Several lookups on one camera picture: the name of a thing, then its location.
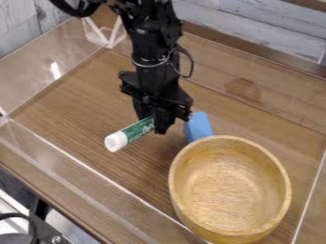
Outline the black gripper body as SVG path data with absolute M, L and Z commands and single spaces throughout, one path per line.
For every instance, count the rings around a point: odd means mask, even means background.
M 187 121 L 190 119 L 194 99 L 179 85 L 179 61 L 167 61 L 163 64 L 149 67 L 136 65 L 135 71 L 121 71 L 121 92 L 131 99 L 149 97 L 156 108 L 170 110 L 176 119 Z

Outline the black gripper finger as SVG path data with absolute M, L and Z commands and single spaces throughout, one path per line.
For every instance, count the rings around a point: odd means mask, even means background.
M 164 134 L 175 124 L 176 118 L 172 112 L 164 108 L 156 108 L 153 113 L 153 130 L 158 134 Z
M 140 99 L 133 98 L 132 105 L 139 119 L 153 116 L 153 106 L 148 96 L 144 96 Z

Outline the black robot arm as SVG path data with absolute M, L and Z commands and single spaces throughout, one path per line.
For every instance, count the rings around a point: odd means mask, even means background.
M 133 71 L 119 73 L 121 92 L 131 96 L 140 119 L 153 119 L 153 131 L 167 132 L 180 119 L 191 116 L 194 100 L 179 85 L 191 75 L 180 71 L 180 57 L 190 52 L 178 43 L 183 21 L 176 17 L 172 0 L 49 0 L 68 15 L 84 18 L 105 5 L 120 17 L 131 40 Z

